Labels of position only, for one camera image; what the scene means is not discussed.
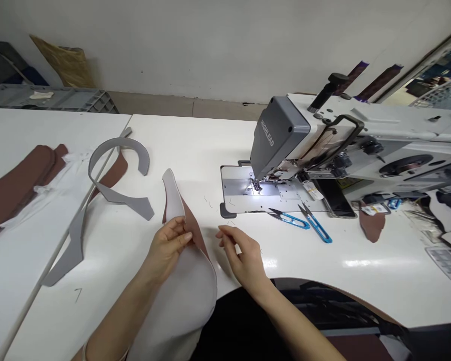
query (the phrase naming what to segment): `gray plastic crate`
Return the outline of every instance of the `gray plastic crate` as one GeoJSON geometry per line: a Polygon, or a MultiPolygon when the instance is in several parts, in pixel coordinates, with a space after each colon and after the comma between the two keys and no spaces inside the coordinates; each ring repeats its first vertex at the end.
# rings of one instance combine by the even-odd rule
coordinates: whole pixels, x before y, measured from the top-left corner
{"type": "Polygon", "coordinates": [[[109,93],[100,89],[0,84],[0,108],[22,109],[36,106],[43,110],[63,110],[119,114],[109,93]],[[50,99],[30,99],[38,91],[54,94],[50,99]]]}

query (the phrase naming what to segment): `blue thread snips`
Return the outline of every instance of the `blue thread snips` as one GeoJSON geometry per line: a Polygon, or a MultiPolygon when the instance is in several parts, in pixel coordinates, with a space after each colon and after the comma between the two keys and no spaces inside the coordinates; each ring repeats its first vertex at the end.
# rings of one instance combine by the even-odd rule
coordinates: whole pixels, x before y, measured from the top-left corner
{"type": "MultiPolygon", "coordinates": [[[[306,219],[311,223],[312,228],[314,228],[314,230],[316,231],[316,233],[319,235],[319,237],[321,237],[321,239],[325,242],[325,243],[332,243],[332,238],[329,237],[329,235],[327,234],[327,232],[324,230],[324,228],[322,228],[321,224],[318,222],[318,220],[316,219],[316,217],[314,217],[314,215],[312,214],[312,212],[309,210],[309,208],[307,208],[307,205],[304,204],[304,202],[302,203],[302,205],[304,206],[304,208],[302,208],[300,205],[298,205],[299,209],[301,210],[302,214],[304,215],[304,217],[306,217],[306,219]]],[[[309,223],[307,223],[306,221],[303,221],[299,218],[293,217],[287,213],[275,210],[273,208],[269,208],[272,212],[274,213],[269,213],[270,216],[289,223],[293,226],[302,228],[302,229],[310,229],[311,227],[309,226],[309,223]],[[287,220],[285,218],[282,218],[281,216],[285,216],[290,218],[291,220],[287,220]]]]}

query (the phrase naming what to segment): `left hand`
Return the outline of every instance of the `left hand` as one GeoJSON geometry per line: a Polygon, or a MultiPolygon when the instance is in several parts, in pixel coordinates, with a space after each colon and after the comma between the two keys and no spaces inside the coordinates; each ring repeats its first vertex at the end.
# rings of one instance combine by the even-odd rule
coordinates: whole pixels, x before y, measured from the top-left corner
{"type": "Polygon", "coordinates": [[[180,253],[192,239],[192,232],[184,229],[185,217],[175,217],[157,231],[149,253],[137,276],[145,277],[160,286],[172,273],[180,253]]]}

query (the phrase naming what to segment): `industrial sewing machine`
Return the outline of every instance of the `industrial sewing machine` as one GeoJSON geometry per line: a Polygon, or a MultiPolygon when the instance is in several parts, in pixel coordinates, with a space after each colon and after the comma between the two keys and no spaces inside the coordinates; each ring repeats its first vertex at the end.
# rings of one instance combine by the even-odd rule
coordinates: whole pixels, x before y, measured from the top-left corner
{"type": "Polygon", "coordinates": [[[331,74],[317,97],[271,99],[257,122],[250,164],[221,168],[223,217],[297,212],[300,202],[327,211],[306,191],[318,179],[339,180],[348,201],[451,185],[451,110],[331,96],[341,77],[331,74]]]}

